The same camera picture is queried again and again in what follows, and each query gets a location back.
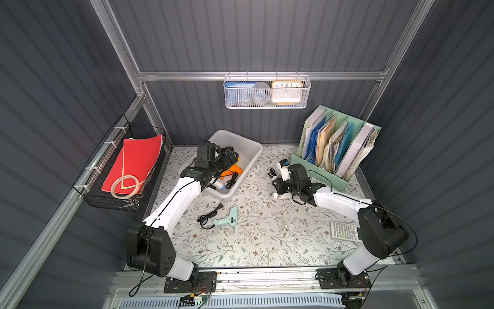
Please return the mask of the white blue-tip glue gun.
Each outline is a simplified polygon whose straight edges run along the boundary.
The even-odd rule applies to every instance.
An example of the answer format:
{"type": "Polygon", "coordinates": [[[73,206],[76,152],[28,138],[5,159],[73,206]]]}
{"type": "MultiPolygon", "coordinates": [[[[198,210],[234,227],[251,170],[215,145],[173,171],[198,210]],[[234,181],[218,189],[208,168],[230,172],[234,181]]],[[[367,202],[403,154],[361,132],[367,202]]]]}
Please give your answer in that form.
{"type": "Polygon", "coordinates": [[[210,184],[212,187],[216,188],[217,190],[225,190],[226,189],[225,184],[221,181],[220,178],[213,179],[210,184]]]}

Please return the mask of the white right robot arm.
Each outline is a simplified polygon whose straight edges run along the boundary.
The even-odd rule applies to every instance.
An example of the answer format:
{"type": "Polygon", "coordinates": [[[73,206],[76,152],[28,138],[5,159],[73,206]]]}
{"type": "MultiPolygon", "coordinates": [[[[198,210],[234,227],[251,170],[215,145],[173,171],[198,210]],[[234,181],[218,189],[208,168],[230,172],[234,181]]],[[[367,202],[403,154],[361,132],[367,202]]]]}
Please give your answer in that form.
{"type": "Polygon", "coordinates": [[[379,260],[389,257],[409,239],[412,230],[397,214],[375,200],[362,199],[334,191],[331,185],[312,182],[301,164],[278,163],[270,169],[274,197],[291,198],[299,205],[312,205],[337,212],[356,224],[338,239],[360,242],[359,246],[337,265],[338,279],[347,282],[364,274],[379,260]]]}

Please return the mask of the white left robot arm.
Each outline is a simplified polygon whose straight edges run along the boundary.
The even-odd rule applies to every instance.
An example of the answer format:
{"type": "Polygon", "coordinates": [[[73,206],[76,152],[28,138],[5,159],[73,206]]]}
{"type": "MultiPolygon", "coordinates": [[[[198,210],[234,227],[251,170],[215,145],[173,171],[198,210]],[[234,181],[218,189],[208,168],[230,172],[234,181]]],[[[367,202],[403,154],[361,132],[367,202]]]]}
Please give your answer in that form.
{"type": "Polygon", "coordinates": [[[143,222],[127,229],[127,266],[161,278],[197,281],[197,266],[176,255],[171,240],[173,230],[193,200],[238,159],[239,154],[231,146],[221,148],[212,142],[198,146],[195,159],[180,173],[170,195],[143,222]]]}

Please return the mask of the translucent white storage box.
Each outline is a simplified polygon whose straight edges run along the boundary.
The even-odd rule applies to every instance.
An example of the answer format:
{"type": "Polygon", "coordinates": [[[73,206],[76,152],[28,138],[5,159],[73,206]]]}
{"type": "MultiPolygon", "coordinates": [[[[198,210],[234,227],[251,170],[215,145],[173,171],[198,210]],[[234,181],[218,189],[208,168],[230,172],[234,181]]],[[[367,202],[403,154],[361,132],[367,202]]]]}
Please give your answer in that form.
{"type": "Polygon", "coordinates": [[[210,196],[222,202],[229,202],[235,193],[238,192],[242,182],[246,180],[248,173],[252,170],[261,155],[263,146],[254,140],[247,139],[227,130],[216,131],[208,140],[221,148],[231,146],[239,154],[239,161],[233,168],[230,168],[226,172],[226,176],[223,179],[220,178],[223,185],[226,185],[227,181],[232,178],[232,172],[235,171],[238,173],[235,184],[230,189],[213,189],[211,187],[205,189],[205,192],[210,196]]]}

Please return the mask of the mint glue gun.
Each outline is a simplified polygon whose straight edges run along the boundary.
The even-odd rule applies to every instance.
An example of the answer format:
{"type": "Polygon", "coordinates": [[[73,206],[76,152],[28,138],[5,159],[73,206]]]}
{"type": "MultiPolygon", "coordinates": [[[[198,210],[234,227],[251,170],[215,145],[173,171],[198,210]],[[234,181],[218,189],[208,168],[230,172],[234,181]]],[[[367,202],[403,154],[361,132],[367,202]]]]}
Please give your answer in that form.
{"type": "Polygon", "coordinates": [[[213,211],[203,214],[198,217],[197,222],[200,224],[201,228],[204,230],[211,230],[215,227],[220,226],[230,226],[231,228],[235,228],[237,226],[239,209],[237,206],[233,206],[228,214],[228,216],[215,219],[218,214],[218,211],[223,209],[224,206],[220,203],[213,211]]]}

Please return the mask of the small white orange-tip glue gun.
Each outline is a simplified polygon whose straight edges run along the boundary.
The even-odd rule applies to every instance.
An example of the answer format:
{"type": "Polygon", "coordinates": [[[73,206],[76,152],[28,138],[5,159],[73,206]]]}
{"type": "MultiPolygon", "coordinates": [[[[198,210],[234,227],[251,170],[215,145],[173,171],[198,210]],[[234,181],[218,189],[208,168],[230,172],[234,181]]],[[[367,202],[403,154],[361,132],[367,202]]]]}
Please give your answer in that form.
{"type": "MultiPolygon", "coordinates": [[[[273,177],[275,177],[275,176],[280,177],[280,172],[279,172],[279,170],[278,170],[277,166],[276,166],[276,169],[271,168],[271,169],[269,170],[269,172],[268,172],[268,175],[271,177],[271,179],[272,179],[273,177]]],[[[275,198],[275,199],[278,199],[278,200],[287,200],[287,199],[289,199],[289,198],[275,198]]]]}

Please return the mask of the orange glue gun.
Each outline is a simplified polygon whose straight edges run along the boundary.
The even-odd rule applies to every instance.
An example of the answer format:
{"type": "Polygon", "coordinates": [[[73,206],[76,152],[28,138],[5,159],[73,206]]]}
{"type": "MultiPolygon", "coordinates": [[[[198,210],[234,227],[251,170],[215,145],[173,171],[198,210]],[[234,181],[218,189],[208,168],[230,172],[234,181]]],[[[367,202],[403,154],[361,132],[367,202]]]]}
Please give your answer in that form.
{"type": "Polygon", "coordinates": [[[242,174],[243,170],[237,165],[233,165],[228,170],[224,171],[221,174],[221,180],[224,180],[225,177],[228,178],[225,184],[226,189],[231,189],[236,184],[238,177],[242,174]]]}

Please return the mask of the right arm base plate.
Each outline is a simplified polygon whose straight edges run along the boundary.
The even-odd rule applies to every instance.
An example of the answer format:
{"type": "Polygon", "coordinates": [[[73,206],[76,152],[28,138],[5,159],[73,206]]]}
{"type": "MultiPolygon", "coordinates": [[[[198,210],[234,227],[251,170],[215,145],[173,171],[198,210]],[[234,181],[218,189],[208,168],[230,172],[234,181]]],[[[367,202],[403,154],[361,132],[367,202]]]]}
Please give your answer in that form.
{"type": "Polygon", "coordinates": [[[355,276],[344,269],[317,269],[315,279],[323,290],[345,288],[367,290],[371,286],[371,280],[366,272],[355,276]]]}

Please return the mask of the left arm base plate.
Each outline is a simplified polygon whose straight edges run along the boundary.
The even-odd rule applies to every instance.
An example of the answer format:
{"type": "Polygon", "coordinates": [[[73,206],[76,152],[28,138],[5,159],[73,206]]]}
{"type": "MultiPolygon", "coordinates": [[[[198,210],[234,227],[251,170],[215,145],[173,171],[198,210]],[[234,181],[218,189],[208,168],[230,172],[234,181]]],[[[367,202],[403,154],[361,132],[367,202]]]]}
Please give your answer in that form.
{"type": "Polygon", "coordinates": [[[163,292],[165,294],[179,293],[210,293],[215,292],[217,286],[217,272],[198,272],[188,281],[167,278],[163,292]]]}

